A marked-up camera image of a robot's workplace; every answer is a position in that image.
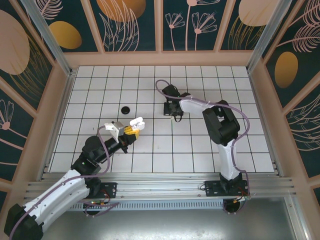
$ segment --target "small yellow object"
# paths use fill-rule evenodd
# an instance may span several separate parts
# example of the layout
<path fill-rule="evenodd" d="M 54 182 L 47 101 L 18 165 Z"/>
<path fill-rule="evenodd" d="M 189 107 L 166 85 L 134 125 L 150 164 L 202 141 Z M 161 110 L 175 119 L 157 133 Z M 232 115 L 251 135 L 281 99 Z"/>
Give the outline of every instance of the small yellow object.
<path fill-rule="evenodd" d="M 138 139 L 140 130 L 132 130 L 132 127 L 131 127 L 131 126 L 126 126 L 126 127 L 124 128 L 124 133 L 127 134 L 127 135 L 133 135 L 133 134 L 135 134 L 136 139 Z"/>

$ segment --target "black puck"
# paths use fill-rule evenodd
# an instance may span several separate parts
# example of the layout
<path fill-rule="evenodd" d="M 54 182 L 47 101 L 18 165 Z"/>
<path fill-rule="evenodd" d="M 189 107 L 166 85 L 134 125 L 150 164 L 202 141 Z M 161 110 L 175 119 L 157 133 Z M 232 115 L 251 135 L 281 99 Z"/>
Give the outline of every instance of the black puck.
<path fill-rule="evenodd" d="M 128 113 L 130 113 L 130 108 L 128 106 L 124 106 L 123 108 L 121 108 L 121 112 L 124 115 L 127 115 Z"/>

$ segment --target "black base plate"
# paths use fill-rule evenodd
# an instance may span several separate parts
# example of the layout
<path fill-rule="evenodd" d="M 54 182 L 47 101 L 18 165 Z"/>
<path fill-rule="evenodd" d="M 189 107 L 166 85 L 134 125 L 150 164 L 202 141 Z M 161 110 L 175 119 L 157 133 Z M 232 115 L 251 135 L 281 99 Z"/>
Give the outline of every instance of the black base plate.
<path fill-rule="evenodd" d="M 100 185 L 100 190 L 99 192 L 95 195 L 88 195 L 86 197 L 86 199 L 105 199 L 105 193 L 104 191 L 106 191 L 106 193 L 109 195 L 109 197 L 111 199 L 116 198 L 116 194 L 117 194 L 117 183 L 116 182 L 102 182 Z"/>
<path fill-rule="evenodd" d="M 242 192 L 239 188 L 241 188 L 246 194 L 248 193 L 248 190 L 246 189 L 246 187 L 248 186 L 246 180 L 240 180 L 235 186 L 230 189 L 229 193 L 225 192 L 225 190 L 221 187 L 220 182 L 220 180 L 204 182 L 205 194 L 207 197 L 241 196 Z"/>

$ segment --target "enclosure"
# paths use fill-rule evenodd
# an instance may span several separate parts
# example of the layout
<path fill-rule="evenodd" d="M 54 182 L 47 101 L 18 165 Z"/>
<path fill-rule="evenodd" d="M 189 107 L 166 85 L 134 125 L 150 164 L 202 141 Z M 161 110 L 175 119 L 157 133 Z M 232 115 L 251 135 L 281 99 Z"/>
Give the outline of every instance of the enclosure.
<path fill-rule="evenodd" d="M 58 181 L 100 126 L 138 117 L 100 178 L 119 205 L 82 219 L 75 202 L 43 239 L 319 238 L 319 0 L 4 0 L 0 20 L 1 239 L 9 209 Z M 164 115 L 158 80 L 247 116 L 236 157 L 251 200 L 236 216 L 202 189 L 222 165 L 203 116 Z"/>

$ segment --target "white grid floor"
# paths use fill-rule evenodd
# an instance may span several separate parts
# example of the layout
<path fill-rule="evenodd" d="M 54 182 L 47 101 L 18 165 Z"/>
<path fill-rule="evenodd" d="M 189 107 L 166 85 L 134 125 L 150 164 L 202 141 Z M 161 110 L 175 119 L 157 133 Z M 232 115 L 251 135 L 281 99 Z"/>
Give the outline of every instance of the white grid floor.
<path fill-rule="evenodd" d="M 165 98 L 155 90 L 164 79 L 179 92 L 211 102 L 222 98 L 250 119 L 248 135 L 236 145 L 240 169 L 274 172 L 255 98 L 244 66 L 80 66 L 54 147 L 49 172 L 66 172 L 98 126 L 120 121 L 125 126 L 143 117 L 145 129 L 129 146 L 117 152 L 109 171 L 116 173 L 211 173 L 221 168 L 217 146 L 210 140 L 203 119 L 184 114 L 181 122 L 163 115 Z M 121 108 L 128 106 L 124 115 Z M 240 134 L 242 116 L 235 114 Z M 110 135 L 102 130 L 105 140 Z"/>

